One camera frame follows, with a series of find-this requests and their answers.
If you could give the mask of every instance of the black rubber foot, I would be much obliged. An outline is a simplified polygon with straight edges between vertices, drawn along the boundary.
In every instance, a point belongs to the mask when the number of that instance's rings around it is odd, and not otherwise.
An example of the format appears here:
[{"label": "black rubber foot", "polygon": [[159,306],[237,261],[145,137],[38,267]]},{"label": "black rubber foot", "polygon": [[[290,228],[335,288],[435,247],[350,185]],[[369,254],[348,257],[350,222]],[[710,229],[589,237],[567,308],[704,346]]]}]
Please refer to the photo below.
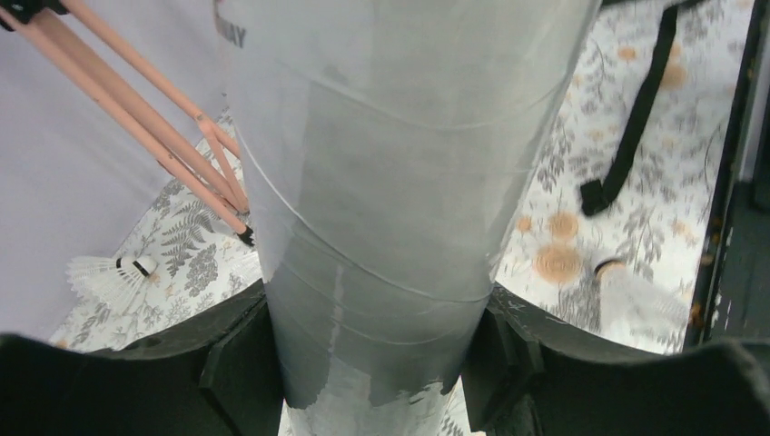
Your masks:
[{"label": "black rubber foot", "polygon": [[245,243],[246,245],[253,247],[254,246],[253,236],[254,236],[254,230],[252,230],[252,228],[247,225],[246,231],[238,234],[238,239],[240,239],[242,243]]}]

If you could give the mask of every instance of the plastic film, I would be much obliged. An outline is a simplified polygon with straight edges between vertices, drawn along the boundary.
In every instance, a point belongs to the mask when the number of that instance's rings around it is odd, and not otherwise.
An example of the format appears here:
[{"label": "plastic film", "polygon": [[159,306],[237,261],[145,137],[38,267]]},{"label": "plastic film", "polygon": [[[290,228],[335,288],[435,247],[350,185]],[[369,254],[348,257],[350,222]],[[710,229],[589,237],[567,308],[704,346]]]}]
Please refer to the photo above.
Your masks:
[{"label": "plastic film", "polygon": [[436,434],[599,3],[216,2],[295,434]]}]

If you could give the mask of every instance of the white fabric backdrop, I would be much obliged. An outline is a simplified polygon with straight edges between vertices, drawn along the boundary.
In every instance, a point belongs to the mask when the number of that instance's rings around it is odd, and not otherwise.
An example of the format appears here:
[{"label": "white fabric backdrop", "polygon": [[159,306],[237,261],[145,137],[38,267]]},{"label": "white fabric backdrop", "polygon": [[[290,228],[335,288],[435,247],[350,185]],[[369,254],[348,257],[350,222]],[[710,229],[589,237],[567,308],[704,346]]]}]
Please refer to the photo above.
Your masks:
[{"label": "white fabric backdrop", "polygon": [[[86,2],[204,111],[224,108],[212,0]],[[195,124],[72,17],[194,144]],[[67,261],[110,256],[169,175],[18,34],[0,32],[0,332],[47,338],[72,309]]]}]

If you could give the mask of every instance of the shuttlecock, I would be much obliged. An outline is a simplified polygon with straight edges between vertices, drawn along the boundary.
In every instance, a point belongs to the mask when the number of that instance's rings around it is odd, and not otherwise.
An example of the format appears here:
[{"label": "shuttlecock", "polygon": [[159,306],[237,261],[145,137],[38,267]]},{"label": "shuttlecock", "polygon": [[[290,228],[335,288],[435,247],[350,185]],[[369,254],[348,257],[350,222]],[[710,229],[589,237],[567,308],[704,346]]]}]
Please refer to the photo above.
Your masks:
[{"label": "shuttlecock", "polygon": [[[256,238],[252,234],[252,243],[256,247]],[[262,266],[260,265],[260,255],[255,248],[249,250],[244,256],[239,257],[232,262],[231,273],[241,281],[249,285],[262,278]]]},{"label": "shuttlecock", "polygon": [[158,262],[149,256],[117,259],[79,256],[67,264],[69,283],[83,297],[95,297],[114,312],[125,312],[148,283]]},{"label": "shuttlecock", "polygon": [[654,335],[686,326],[689,308],[672,293],[629,271],[612,253],[597,253],[591,262],[599,282],[603,331],[615,322]]}]

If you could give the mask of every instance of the leaf pattern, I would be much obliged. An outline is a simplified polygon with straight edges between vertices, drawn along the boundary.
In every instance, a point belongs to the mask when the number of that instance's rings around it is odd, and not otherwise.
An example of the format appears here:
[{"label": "leaf pattern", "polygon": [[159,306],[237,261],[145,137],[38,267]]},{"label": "leaf pattern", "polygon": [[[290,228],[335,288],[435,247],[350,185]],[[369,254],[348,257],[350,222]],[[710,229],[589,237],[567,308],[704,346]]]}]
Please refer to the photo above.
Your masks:
[{"label": "leaf pattern", "polygon": [[[656,97],[627,186],[609,211],[585,219],[579,212],[578,186],[602,177],[612,162],[647,73],[660,14],[669,3],[619,5],[597,18],[551,135],[539,151],[533,182],[518,211],[520,225],[511,234],[499,268],[498,281],[512,292],[610,339],[613,332],[600,328],[601,296],[585,262],[597,248],[615,250],[637,274],[683,300],[692,296],[751,12],[746,0],[710,0],[681,14],[677,50],[669,60],[677,74],[665,78],[666,87]],[[228,112],[219,122],[234,134]],[[198,149],[211,159],[205,141]],[[232,166],[240,171],[235,160]],[[567,281],[551,283],[532,265],[538,250],[554,242],[548,219],[557,213],[575,218],[577,234],[559,243],[580,253],[584,264],[574,278],[561,271]],[[192,193],[176,181],[169,183],[117,250],[153,255],[163,267],[157,272],[159,280],[126,314],[79,299],[51,341],[78,351],[121,348],[244,289],[249,283],[229,265],[250,248],[222,229],[226,227]],[[621,336],[639,338],[628,345],[651,352],[678,352],[685,323],[668,334],[635,327]],[[280,435],[291,434],[284,410]],[[439,435],[470,434],[460,382]]]}]

